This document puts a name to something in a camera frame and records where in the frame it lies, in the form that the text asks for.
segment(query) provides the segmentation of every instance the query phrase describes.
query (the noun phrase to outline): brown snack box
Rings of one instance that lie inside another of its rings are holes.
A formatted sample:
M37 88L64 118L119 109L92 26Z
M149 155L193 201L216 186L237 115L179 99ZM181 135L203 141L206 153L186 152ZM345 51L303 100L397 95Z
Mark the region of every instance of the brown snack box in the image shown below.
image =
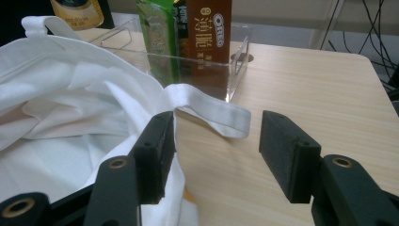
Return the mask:
M225 99L229 79L231 0L186 0L192 85Z

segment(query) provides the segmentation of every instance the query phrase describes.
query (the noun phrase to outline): green snack bag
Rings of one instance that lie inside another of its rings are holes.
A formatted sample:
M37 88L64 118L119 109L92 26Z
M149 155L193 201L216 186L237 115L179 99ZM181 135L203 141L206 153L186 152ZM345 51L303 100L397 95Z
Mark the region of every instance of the green snack bag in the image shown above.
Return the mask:
M148 59L163 85L179 82L173 0L136 0Z

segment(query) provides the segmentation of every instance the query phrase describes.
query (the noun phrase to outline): transparent acrylic box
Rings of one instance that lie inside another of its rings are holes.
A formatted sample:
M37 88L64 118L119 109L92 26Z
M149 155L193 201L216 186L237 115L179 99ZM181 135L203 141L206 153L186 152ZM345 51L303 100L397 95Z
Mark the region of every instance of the transparent acrylic box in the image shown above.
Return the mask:
M90 43L107 49L142 72L152 75L163 86L171 83L186 83L229 102L247 72L250 35L250 26L238 24L231 26L230 63L147 53L139 19L133 19L115 27L91 40ZM178 78L173 81L154 73L157 64L170 61L178 65ZM193 66L201 67L205 73L201 76L194 75L190 70Z

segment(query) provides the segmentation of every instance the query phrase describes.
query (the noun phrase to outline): white strap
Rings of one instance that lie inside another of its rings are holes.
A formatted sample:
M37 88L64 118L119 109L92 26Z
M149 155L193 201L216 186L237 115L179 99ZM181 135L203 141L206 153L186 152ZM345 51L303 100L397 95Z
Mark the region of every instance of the white strap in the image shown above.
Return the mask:
M199 117L225 137L244 138L251 114L243 107L218 100L186 84L170 85L160 98L160 112L179 108Z
M47 28L54 35L80 40L79 36L62 19L55 16L29 16L22 20L25 34L29 39L43 38L47 36Z

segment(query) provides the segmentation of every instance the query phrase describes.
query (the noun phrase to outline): white tote bag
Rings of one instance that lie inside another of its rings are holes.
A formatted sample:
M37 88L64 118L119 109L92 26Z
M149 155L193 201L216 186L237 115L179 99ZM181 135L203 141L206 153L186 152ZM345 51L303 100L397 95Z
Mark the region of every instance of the white tote bag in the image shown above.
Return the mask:
M188 85L164 89L123 59L79 40L57 17L27 17L23 26L27 39L0 47L0 202L33 191L54 202L92 184L101 162L128 154L160 112L178 108L225 137L248 134L244 108ZM142 206L144 225L199 224L182 205L178 152L165 198Z

